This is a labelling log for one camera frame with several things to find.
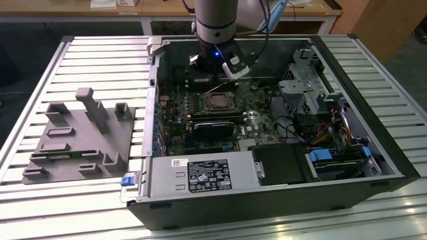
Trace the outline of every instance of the blue latch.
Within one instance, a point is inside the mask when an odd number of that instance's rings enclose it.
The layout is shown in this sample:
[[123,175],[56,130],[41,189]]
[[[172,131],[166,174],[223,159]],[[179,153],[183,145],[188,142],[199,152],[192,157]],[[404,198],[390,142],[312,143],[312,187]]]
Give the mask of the blue latch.
[[328,149],[315,149],[308,154],[310,160],[312,162],[315,161],[324,161],[324,160],[332,160],[332,155]]
[[122,177],[122,187],[134,186],[135,185],[135,176],[124,176]]
[[363,147],[363,153],[366,155],[366,158],[370,158],[372,156],[371,150],[367,146]]

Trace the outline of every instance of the cpu socket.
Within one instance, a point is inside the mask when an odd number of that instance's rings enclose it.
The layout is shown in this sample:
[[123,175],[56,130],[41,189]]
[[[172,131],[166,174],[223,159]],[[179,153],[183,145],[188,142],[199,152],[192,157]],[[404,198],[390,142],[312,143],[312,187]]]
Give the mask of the cpu socket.
[[234,97],[231,92],[214,92],[204,94],[204,111],[207,113],[231,113],[236,112]]

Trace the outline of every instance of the floor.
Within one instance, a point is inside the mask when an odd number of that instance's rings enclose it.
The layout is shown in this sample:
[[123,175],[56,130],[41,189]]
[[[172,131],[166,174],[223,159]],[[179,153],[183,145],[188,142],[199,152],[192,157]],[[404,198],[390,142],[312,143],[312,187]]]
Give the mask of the floor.
[[[182,22],[176,24],[154,23],[152,30],[156,35],[190,34],[190,24]],[[55,23],[52,31],[47,31],[41,23],[0,24],[0,45],[8,52],[20,73],[20,80],[16,83],[0,87],[0,101],[3,102],[0,107],[0,146],[3,146],[21,114],[62,37],[67,35],[131,36],[142,34],[142,26],[136,22]],[[427,44],[420,44],[411,36],[386,67],[427,110],[426,63]]]

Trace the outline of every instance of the warning label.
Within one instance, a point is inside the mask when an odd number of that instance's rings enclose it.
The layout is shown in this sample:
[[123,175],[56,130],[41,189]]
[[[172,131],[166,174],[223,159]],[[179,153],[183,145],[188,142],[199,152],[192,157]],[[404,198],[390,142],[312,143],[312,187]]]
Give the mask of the warning label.
[[192,193],[232,189],[227,159],[187,163],[188,190]]

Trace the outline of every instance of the slotted metal table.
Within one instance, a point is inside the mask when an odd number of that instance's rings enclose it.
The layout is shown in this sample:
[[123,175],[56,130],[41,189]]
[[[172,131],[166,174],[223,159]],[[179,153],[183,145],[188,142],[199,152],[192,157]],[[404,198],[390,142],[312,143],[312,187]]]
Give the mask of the slotted metal table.
[[[427,237],[427,114],[358,39],[322,36],[422,178],[350,209],[150,231],[120,201],[120,178],[23,185],[23,170],[48,118],[48,103],[84,109],[91,87],[106,108],[136,107],[128,171],[142,165],[148,36],[64,38],[0,151],[0,239],[422,239]],[[326,74],[335,91],[339,87]],[[127,196],[135,197],[136,188]]]

